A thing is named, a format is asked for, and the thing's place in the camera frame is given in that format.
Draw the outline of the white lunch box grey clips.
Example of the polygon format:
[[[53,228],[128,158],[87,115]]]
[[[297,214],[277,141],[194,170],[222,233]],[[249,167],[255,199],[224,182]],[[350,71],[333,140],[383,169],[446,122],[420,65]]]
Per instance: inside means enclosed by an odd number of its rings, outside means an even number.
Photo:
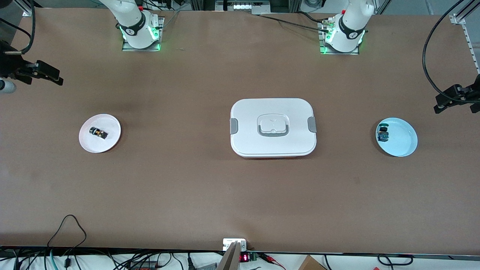
[[[313,108],[298,98],[239,100],[230,111],[230,145],[243,158],[309,155],[317,146]]]

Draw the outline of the brown cardboard box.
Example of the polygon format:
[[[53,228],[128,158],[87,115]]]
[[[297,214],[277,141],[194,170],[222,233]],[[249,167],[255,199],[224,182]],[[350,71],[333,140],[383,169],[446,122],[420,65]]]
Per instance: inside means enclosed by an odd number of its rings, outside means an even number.
[[[307,255],[298,270],[328,270],[325,266],[319,263],[315,258]]]

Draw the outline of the aluminium profile piece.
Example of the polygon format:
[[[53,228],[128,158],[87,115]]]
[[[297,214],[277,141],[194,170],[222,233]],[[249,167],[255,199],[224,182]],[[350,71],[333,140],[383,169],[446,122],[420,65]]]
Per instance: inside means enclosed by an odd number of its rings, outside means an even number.
[[[13,2],[22,10],[22,17],[32,16],[35,0],[13,0]]]

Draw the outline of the light blue round plate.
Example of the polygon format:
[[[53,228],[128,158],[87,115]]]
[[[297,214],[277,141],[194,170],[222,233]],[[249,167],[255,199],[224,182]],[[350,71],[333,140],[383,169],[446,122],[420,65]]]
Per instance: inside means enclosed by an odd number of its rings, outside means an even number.
[[[377,141],[378,125],[389,124],[389,140],[387,142]],[[391,117],[379,122],[375,130],[375,140],[383,152],[394,157],[406,157],[415,152],[418,146],[418,135],[415,129],[401,118]]]

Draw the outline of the pink round plate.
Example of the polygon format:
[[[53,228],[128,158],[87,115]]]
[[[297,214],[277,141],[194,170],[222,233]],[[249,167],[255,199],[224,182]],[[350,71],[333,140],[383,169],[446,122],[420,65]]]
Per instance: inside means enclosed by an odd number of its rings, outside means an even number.
[[[96,127],[108,133],[106,139],[91,135],[89,130]],[[79,130],[79,143],[87,152],[103,153],[117,145],[122,133],[122,127],[117,118],[110,114],[94,115],[86,120]]]

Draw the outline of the white lit power unit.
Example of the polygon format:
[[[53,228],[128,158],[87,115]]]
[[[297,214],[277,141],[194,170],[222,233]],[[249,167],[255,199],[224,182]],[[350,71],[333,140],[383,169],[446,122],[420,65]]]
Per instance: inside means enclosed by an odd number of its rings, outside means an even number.
[[[242,11],[252,14],[270,13],[269,0],[215,0],[215,11]]]

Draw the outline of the red clip leads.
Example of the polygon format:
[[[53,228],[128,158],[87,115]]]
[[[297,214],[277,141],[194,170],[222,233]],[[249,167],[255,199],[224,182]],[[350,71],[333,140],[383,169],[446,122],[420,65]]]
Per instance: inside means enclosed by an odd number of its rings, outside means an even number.
[[[281,263],[276,261],[273,257],[266,255],[265,253],[258,253],[260,259],[264,260],[266,263],[276,265],[281,267],[283,270],[287,270]]]

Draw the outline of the white socket block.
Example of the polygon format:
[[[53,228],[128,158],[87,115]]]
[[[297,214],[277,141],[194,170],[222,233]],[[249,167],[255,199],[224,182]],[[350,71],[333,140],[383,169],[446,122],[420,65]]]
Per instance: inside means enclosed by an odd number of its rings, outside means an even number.
[[[242,252],[247,251],[247,241],[244,238],[223,238],[222,251],[227,251],[229,246],[234,242],[240,243],[240,249]]]

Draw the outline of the grey angled bar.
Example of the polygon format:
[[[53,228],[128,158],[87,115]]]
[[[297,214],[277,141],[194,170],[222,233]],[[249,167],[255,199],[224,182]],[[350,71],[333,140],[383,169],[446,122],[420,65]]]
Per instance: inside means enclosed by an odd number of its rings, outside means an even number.
[[[238,270],[241,252],[242,243],[240,241],[233,241],[228,245],[216,270]]]

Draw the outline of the aluminium table edge rail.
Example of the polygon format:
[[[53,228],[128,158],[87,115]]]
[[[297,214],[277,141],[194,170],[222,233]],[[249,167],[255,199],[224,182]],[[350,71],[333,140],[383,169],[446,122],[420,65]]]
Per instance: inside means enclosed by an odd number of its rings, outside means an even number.
[[[452,25],[460,25],[463,29],[463,35],[466,38],[466,42],[470,51],[470,55],[473,59],[473,63],[475,65],[475,69],[478,74],[480,74],[480,66],[479,62],[477,60],[477,57],[475,55],[475,50],[480,50],[480,43],[475,43],[470,40],[470,35],[468,33],[467,27],[466,27],[466,21],[464,18],[461,18],[460,14],[454,13],[453,15],[449,16],[450,22]]]

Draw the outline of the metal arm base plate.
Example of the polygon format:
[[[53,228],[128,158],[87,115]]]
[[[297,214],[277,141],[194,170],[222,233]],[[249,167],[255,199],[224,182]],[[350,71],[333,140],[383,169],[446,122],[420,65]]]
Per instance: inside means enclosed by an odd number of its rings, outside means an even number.
[[[358,44],[353,51],[341,52],[334,49],[329,43],[326,42],[327,33],[322,32],[326,30],[326,27],[322,23],[317,23],[319,27],[319,51],[326,55],[358,55],[360,53],[360,44]]]
[[[155,38],[154,42],[147,48],[134,48],[124,39],[122,43],[122,51],[131,51],[131,52],[157,52],[161,50],[161,41],[163,35],[165,17],[161,16],[157,19],[154,19],[155,27],[150,29],[150,34]]]

